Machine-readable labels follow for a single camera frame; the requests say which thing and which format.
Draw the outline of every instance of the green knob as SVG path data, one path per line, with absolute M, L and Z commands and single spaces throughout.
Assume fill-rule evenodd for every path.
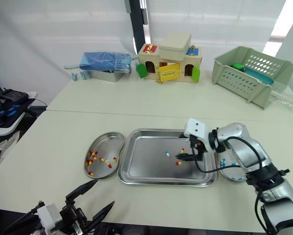
M 240 63 L 233 63 L 232 67 L 236 70 L 244 71 L 244 65 Z

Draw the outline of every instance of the blue cloth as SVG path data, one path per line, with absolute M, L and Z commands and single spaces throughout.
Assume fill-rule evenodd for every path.
M 131 56 L 123 53 L 85 52 L 79 66 L 82 70 L 96 71 L 131 71 Z

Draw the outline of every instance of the yellow door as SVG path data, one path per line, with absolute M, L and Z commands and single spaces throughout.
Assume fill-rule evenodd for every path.
M 159 78 L 162 82 L 179 78 L 179 64 L 160 67 Z

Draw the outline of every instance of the wooden toy house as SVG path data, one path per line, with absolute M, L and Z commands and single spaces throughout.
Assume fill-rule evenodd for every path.
M 137 71 L 141 78 L 158 83 L 199 81 L 201 49 L 191 46 L 190 33 L 172 32 L 160 45 L 144 44 L 138 56 Z

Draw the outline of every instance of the metal container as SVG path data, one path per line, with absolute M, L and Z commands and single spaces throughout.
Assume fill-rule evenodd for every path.
M 182 161 L 182 165 L 176 165 L 178 159 L 175 156 L 183 148 L 185 153 L 191 153 L 189 139 L 179 138 L 181 134 L 183 130 L 133 131 L 121 157 L 118 170 L 120 180 L 127 184 L 211 185 L 216 179 L 216 172 L 202 173 L 193 161 Z M 215 168 L 214 155 L 205 153 L 199 166 L 207 170 Z
M 86 152 L 83 167 L 85 174 L 92 179 L 101 179 L 113 174 L 118 168 L 119 153 L 124 142 L 125 138 L 119 132 L 109 132 L 98 137 Z M 93 151 L 97 151 L 97 160 L 94 160 L 91 155 Z M 90 165 L 87 160 L 92 160 L 92 164 Z

